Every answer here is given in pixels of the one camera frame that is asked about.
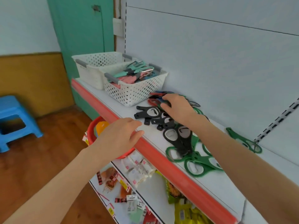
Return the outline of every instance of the green door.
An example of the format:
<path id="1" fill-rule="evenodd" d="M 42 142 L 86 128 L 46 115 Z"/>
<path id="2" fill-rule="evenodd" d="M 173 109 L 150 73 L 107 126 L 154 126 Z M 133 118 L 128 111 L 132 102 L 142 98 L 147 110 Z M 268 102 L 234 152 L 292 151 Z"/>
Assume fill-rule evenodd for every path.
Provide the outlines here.
<path id="1" fill-rule="evenodd" d="M 47 0 L 69 80 L 79 73 L 73 55 L 114 50 L 113 0 Z M 76 104 L 98 114 L 73 90 Z"/>

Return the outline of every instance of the wooden floor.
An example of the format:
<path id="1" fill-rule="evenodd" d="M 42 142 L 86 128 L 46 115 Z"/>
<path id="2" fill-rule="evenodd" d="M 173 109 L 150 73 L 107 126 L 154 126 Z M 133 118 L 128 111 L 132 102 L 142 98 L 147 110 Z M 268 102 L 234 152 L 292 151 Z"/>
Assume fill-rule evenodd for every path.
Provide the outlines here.
<path id="1" fill-rule="evenodd" d="M 0 223 L 38 192 L 86 147 L 82 141 L 91 119 L 75 108 L 37 120 L 43 137 L 33 134 L 9 144 L 0 154 Z M 63 222 L 115 223 L 92 187 L 87 184 Z"/>

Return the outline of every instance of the forearm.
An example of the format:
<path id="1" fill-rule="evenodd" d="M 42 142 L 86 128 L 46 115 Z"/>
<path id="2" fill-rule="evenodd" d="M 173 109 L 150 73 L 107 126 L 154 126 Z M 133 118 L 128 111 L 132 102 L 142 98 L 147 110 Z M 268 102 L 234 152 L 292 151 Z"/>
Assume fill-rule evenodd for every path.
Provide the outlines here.
<path id="1" fill-rule="evenodd" d="M 23 204 L 4 224 L 58 224 L 92 176 L 99 170 L 101 160 L 87 149 Z"/>
<path id="2" fill-rule="evenodd" d="M 204 116 L 189 128 L 201 139 L 237 188 L 269 223 L 298 223 L 299 188 L 283 174 L 224 134 Z"/>

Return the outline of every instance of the empty white basket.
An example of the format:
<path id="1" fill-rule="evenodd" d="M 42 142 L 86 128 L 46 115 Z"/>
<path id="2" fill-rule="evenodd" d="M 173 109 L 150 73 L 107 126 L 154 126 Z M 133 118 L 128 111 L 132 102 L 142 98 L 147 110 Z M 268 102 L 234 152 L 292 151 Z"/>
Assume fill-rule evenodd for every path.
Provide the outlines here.
<path id="1" fill-rule="evenodd" d="M 75 55 L 72 56 L 72 58 L 76 62 L 80 78 L 98 90 L 104 89 L 104 73 L 114 73 L 114 71 L 118 71 L 119 67 L 123 69 L 124 66 L 137 60 L 122 54 L 121 52 L 100 52 Z"/>
<path id="2" fill-rule="evenodd" d="M 162 68 L 154 64 L 150 64 L 150 66 L 153 66 L 155 71 L 158 71 L 160 75 L 134 84 L 127 84 L 118 80 L 117 84 L 121 86 L 120 89 L 109 83 L 108 79 L 104 77 L 105 92 L 126 107 L 130 107 L 149 98 L 151 92 L 162 90 L 163 83 L 168 75 L 168 72 L 164 71 Z"/>

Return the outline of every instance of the gray basket handle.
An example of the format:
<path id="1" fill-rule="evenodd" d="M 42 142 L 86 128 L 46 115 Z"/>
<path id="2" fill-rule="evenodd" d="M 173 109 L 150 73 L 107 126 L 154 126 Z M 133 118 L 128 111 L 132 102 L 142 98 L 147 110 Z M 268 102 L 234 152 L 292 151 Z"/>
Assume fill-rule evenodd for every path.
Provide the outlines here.
<path id="1" fill-rule="evenodd" d="M 104 73 L 104 76 L 112 82 L 118 84 L 119 79 L 115 78 L 114 76 L 110 75 L 109 73 Z"/>
<path id="2" fill-rule="evenodd" d="M 80 64 L 80 65 L 83 66 L 83 67 L 86 67 L 86 66 L 88 65 L 87 63 L 85 63 L 84 61 L 79 60 L 79 59 L 76 59 L 75 62 L 76 62 L 77 64 Z"/>
<path id="3" fill-rule="evenodd" d="M 132 60 L 132 56 L 124 54 L 124 53 L 123 53 L 123 57 Z"/>
<path id="4" fill-rule="evenodd" d="M 149 66 L 152 66 L 152 67 L 155 68 L 156 71 L 161 72 L 162 67 L 159 67 L 159 66 L 157 66 L 155 64 L 149 64 Z"/>

